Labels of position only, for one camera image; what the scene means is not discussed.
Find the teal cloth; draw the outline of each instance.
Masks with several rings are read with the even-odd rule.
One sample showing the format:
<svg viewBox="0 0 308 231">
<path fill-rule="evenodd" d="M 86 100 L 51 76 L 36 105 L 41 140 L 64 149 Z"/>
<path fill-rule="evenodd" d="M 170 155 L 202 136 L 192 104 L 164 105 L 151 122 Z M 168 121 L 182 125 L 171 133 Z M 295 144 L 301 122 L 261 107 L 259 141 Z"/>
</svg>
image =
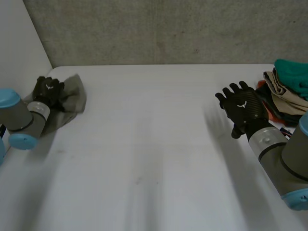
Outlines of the teal cloth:
<svg viewBox="0 0 308 231">
<path fill-rule="evenodd" d="M 308 100 L 308 64 L 278 59 L 274 65 L 280 82 Z"/>
</svg>

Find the pile of clothes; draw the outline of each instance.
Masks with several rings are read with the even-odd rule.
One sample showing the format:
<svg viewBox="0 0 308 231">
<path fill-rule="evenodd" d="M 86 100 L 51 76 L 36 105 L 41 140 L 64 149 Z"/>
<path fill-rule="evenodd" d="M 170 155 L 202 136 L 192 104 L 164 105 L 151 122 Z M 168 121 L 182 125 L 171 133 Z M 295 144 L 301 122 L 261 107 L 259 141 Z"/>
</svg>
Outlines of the pile of clothes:
<svg viewBox="0 0 308 231">
<path fill-rule="evenodd" d="M 269 119 L 296 127 L 308 111 L 308 64 L 279 59 L 273 71 L 263 73 L 256 93 L 263 101 Z"/>
</svg>

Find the table surface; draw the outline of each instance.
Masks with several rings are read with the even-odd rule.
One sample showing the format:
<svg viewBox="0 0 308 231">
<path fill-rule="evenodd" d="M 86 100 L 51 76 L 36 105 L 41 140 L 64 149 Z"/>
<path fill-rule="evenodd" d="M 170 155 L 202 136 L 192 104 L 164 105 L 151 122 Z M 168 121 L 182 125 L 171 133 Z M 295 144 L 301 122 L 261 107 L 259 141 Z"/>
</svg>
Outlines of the table surface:
<svg viewBox="0 0 308 231">
<path fill-rule="evenodd" d="M 58 67 L 85 112 L 0 167 L 1 231 L 304 231 L 214 94 L 272 65 Z"/>
</svg>

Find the concrete wall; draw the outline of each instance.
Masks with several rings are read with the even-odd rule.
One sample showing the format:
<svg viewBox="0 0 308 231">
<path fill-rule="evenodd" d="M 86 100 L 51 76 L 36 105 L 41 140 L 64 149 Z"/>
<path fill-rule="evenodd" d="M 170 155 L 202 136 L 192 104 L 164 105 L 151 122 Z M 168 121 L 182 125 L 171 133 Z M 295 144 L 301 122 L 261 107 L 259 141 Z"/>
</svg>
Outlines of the concrete wall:
<svg viewBox="0 0 308 231">
<path fill-rule="evenodd" d="M 306 0 L 24 0 L 53 66 L 308 62 Z"/>
</svg>

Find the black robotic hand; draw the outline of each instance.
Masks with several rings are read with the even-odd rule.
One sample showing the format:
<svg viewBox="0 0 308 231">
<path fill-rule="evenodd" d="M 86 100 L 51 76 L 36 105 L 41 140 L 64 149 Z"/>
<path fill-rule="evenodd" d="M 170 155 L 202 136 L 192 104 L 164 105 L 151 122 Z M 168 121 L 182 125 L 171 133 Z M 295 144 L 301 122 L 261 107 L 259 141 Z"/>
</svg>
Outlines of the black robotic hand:
<svg viewBox="0 0 308 231">
<path fill-rule="evenodd" d="M 58 103 L 63 89 L 64 83 L 58 79 L 40 76 L 32 92 L 33 101 L 42 102 L 51 108 Z"/>
<path fill-rule="evenodd" d="M 215 96 L 220 101 L 220 107 L 227 113 L 228 118 L 234 122 L 231 136 L 235 139 L 247 134 L 248 139 L 257 130 L 271 126 L 268 123 L 269 115 L 258 98 L 255 90 L 241 81 L 239 88 L 235 83 L 230 84 L 231 92 L 228 88 L 222 91 L 226 95 L 216 93 Z"/>
</svg>

